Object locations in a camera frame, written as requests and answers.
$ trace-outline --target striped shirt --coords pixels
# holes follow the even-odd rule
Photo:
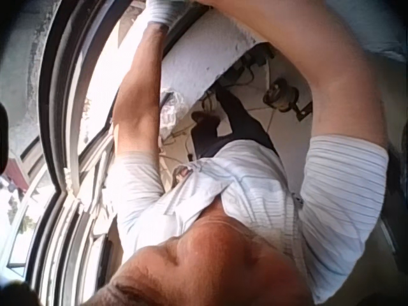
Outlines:
[[[110,173],[124,261],[138,249],[186,232],[221,195],[225,213],[289,256],[323,303],[343,285],[379,217],[387,152],[345,136],[310,141],[301,200],[279,157],[250,140],[227,144],[164,194],[157,162],[145,152],[119,156]]]

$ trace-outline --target floor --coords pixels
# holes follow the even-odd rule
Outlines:
[[[242,100],[248,112],[259,120],[268,131],[286,169],[289,188],[293,193],[298,194],[302,186],[305,158],[309,148],[312,116],[298,122],[293,112],[275,112],[263,104],[262,98],[266,91],[266,79],[269,78],[273,82],[278,77],[284,77],[289,84],[299,89],[299,106],[302,108],[311,101],[309,87],[297,70],[279,55],[270,61],[269,67],[254,67],[254,74],[256,77],[252,84],[245,87],[234,87],[231,92]],[[248,73],[242,75],[240,82],[247,81],[249,77]],[[222,118],[218,130],[219,135],[230,133],[231,128],[228,119],[222,109],[217,106],[214,97],[212,97],[212,101],[213,106],[216,106],[216,112]],[[163,142],[161,173],[167,189],[171,187],[172,171],[180,163],[188,162],[188,153],[193,153],[189,132],[194,126],[194,122],[191,120],[190,114],[200,109],[201,103],[198,103],[175,128],[173,136]],[[394,112],[394,107],[387,107],[386,113],[389,120],[392,119],[390,114]],[[394,123],[398,126],[397,129],[399,129],[402,121],[399,120],[398,122]],[[325,305],[357,305],[364,297],[373,293],[400,296],[404,292],[407,278],[397,270],[392,250],[381,225],[380,221],[367,241],[363,257],[357,262],[343,288]]]

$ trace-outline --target hand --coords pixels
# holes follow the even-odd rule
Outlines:
[[[149,22],[171,27],[186,8],[183,0],[147,0],[146,13]]]

